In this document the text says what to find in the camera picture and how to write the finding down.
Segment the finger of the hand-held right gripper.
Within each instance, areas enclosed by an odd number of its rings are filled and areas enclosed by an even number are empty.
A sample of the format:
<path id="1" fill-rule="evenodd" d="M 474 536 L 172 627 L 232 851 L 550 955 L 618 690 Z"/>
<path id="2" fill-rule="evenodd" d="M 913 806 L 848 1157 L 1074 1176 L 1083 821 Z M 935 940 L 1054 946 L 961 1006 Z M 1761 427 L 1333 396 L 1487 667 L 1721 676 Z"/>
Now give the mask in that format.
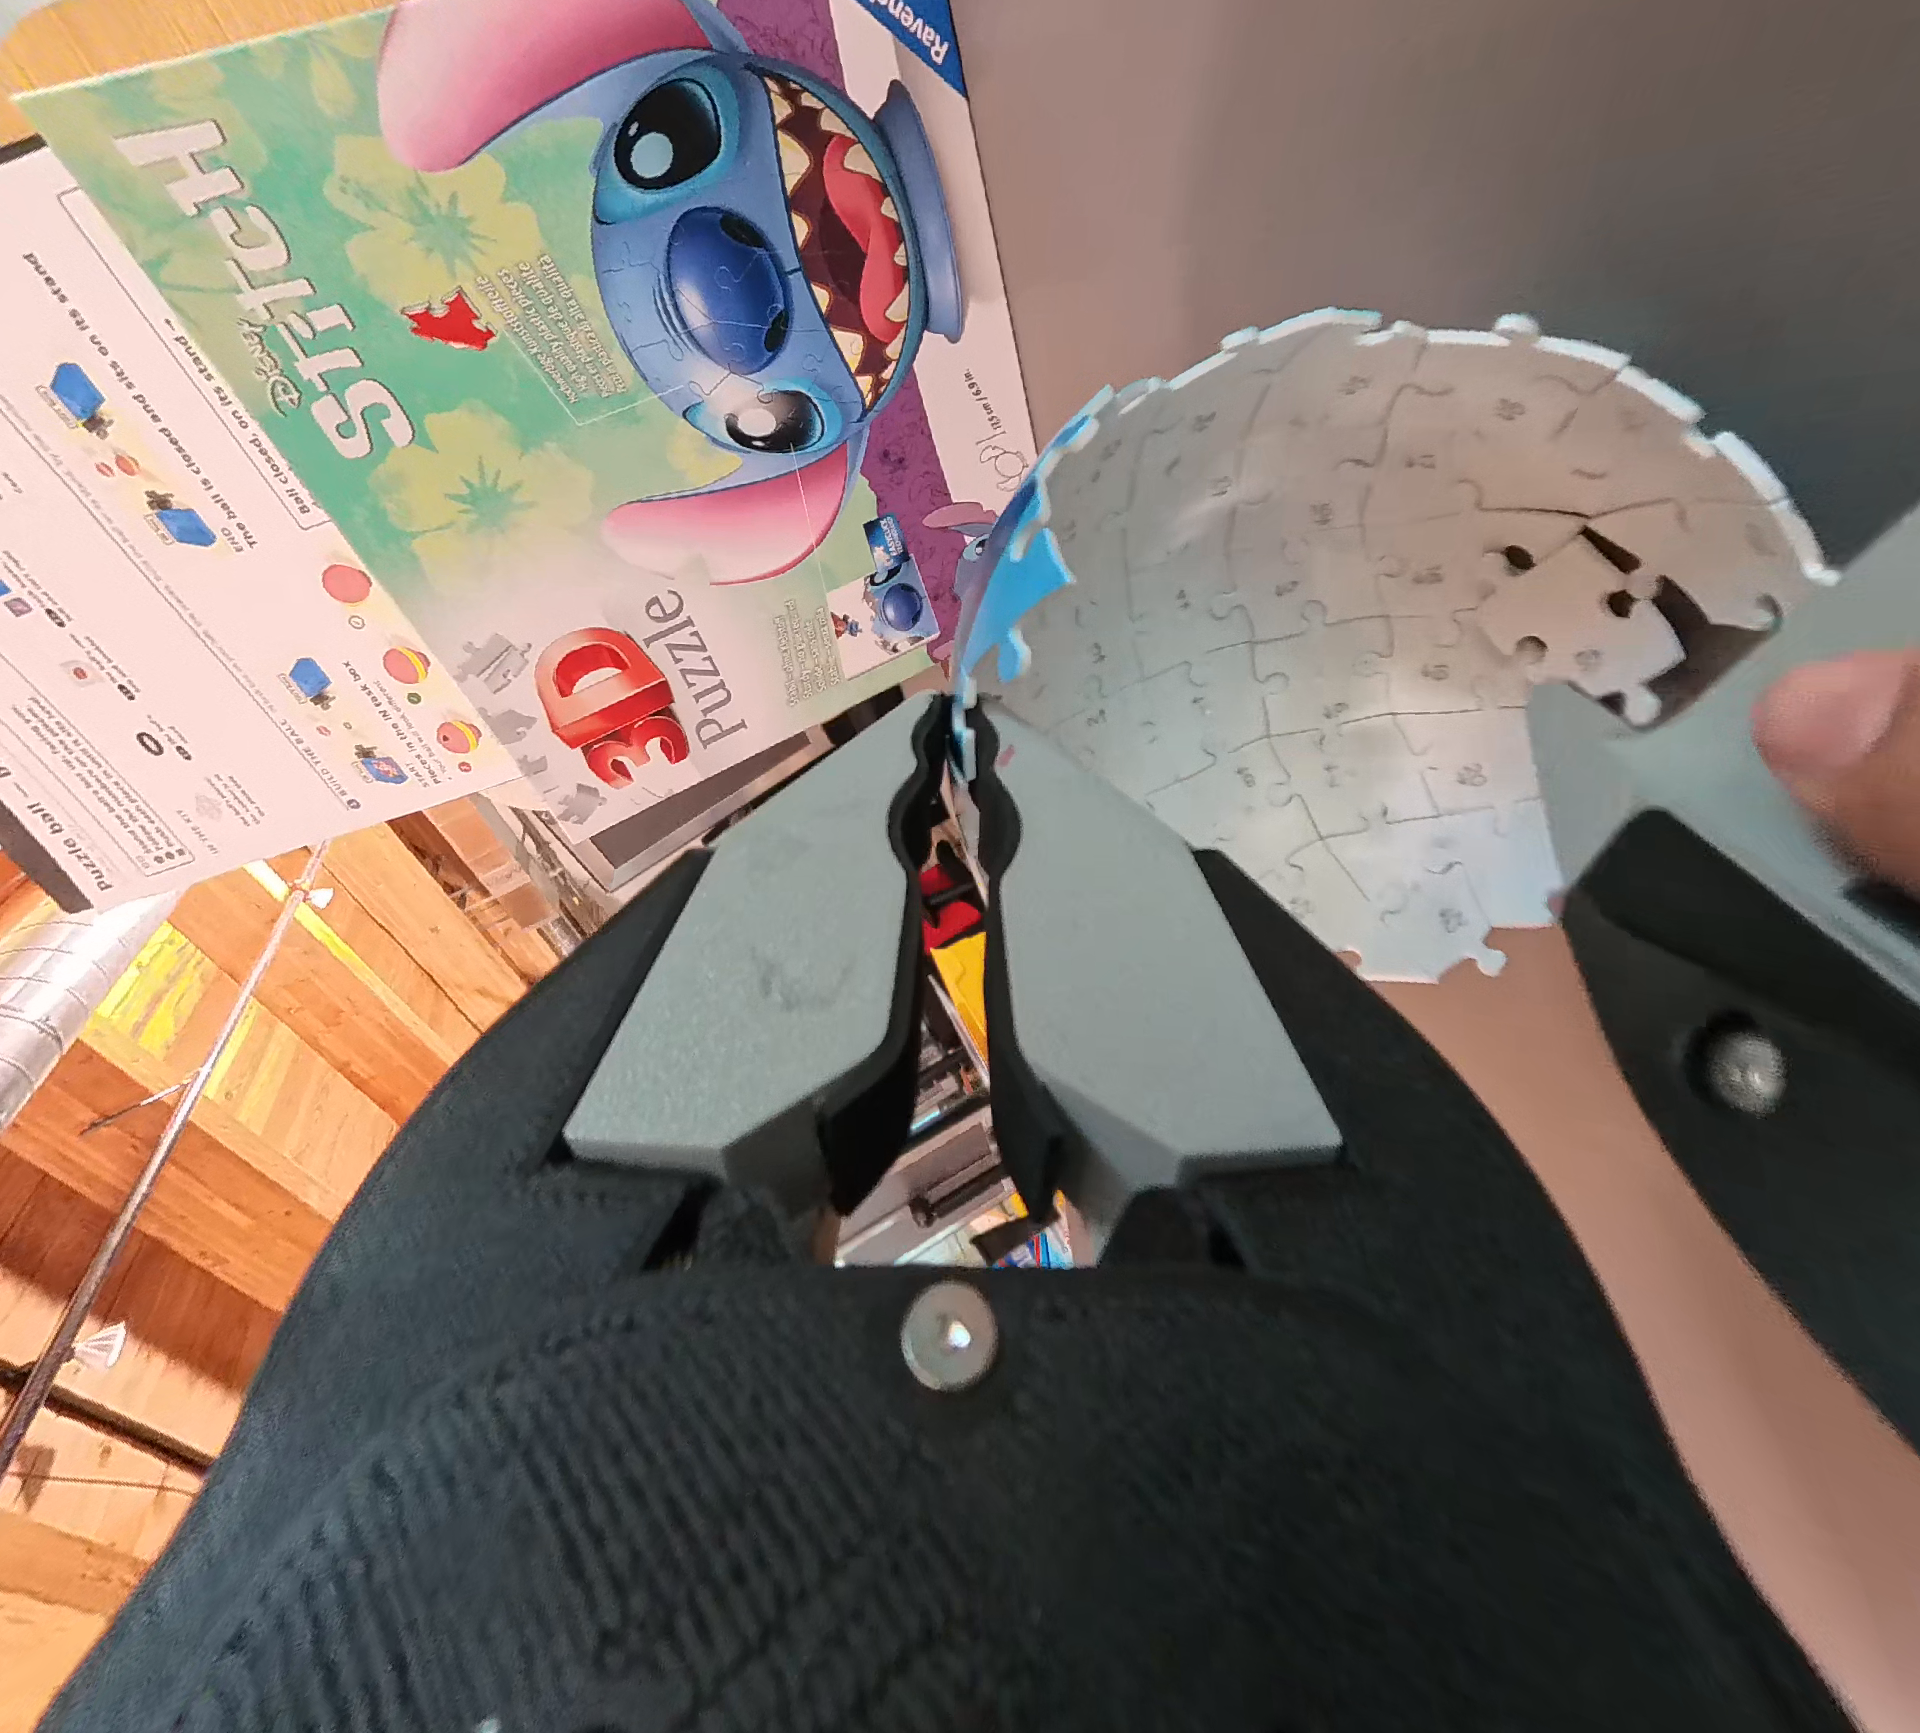
<path id="1" fill-rule="evenodd" d="M 1711 626 L 1665 690 L 1669 721 L 1744 721 L 1798 664 L 1917 644 L 1917 542 L 1877 540 L 1758 631 Z"/>
<path id="2" fill-rule="evenodd" d="M 1669 813 L 1767 889 L 1822 889 L 1822 832 L 1766 768 L 1753 694 L 1700 694 L 1633 726 L 1587 694 L 1526 708 L 1558 874 L 1577 883 L 1644 813 Z"/>

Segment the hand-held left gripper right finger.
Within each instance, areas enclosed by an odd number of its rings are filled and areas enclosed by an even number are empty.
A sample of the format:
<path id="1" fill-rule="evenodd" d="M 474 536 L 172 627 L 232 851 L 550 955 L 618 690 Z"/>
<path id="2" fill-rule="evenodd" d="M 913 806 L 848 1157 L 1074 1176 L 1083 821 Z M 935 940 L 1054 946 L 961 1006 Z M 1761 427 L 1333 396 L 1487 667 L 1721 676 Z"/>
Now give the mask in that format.
<path id="1" fill-rule="evenodd" d="M 1130 1207 L 1338 1164 L 1343 1130 L 1196 851 L 1042 731 L 974 708 L 993 1111 L 1094 1263 Z"/>

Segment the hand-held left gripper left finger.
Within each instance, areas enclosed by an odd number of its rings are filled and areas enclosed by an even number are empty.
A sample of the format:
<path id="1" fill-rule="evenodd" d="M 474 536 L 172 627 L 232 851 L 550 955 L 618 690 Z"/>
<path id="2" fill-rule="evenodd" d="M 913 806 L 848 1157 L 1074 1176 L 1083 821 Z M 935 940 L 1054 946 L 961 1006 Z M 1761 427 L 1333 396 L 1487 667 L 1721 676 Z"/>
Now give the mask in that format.
<path id="1" fill-rule="evenodd" d="M 732 826 L 574 1107 L 584 1164 L 856 1211 L 918 1099 L 947 694 L 905 700 Z"/>

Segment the blue and white puzzle ball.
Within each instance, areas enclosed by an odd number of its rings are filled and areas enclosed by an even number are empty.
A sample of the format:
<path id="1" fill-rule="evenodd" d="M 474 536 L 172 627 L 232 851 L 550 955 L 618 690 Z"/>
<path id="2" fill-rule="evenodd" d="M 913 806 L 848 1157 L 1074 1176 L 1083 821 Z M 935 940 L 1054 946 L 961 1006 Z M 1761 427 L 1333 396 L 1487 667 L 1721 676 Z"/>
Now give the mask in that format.
<path id="1" fill-rule="evenodd" d="M 1497 933 L 1564 889 L 1526 729 L 1545 684 L 1475 623 L 1500 582 L 1587 531 L 1687 658 L 1836 576 L 1758 449 L 1527 314 L 1244 327 L 1101 389 L 1037 474 L 1022 554 L 987 567 L 1044 595 L 981 617 L 974 708 L 1230 856 L 1370 980 L 1495 976 Z"/>

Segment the colourful puzzle box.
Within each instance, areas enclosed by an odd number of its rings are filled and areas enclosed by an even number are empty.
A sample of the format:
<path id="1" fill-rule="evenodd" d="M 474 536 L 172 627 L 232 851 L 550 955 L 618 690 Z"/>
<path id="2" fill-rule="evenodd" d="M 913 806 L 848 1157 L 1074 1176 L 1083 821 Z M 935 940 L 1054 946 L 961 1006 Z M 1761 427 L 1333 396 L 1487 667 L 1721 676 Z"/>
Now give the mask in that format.
<path id="1" fill-rule="evenodd" d="M 398 0 L 18 104 L 571 832 L 945 664 L 1037 454 L 949 0 Z"/>

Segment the person's right hand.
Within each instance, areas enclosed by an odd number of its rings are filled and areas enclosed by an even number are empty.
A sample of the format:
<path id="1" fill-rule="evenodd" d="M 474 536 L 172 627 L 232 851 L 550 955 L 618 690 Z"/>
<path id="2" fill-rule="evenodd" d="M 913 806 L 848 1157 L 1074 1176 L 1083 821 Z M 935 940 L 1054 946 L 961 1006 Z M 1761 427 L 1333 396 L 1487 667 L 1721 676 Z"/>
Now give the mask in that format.
<path id="1" fill-rule="evenodd" d="M 1917 896 L 1917 649 L 1798 664 L 1757 702 L 1763 763 L 1813 831 L 1873 880 Z"/>

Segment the yellow plastic bin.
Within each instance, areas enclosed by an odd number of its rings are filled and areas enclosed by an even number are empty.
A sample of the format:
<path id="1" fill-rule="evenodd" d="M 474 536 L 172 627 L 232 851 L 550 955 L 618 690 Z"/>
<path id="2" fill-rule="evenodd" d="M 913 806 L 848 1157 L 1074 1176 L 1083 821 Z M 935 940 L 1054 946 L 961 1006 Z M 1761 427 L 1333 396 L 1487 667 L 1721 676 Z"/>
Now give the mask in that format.
<path id="1" fill-rule="evenodd" d="M 953 1026 L 957 1026 L 976 1074 L 987 1077 L 985 920 L 974 908 L 942 908 L 942 917 L 926 927 L 924 942 Z"/>

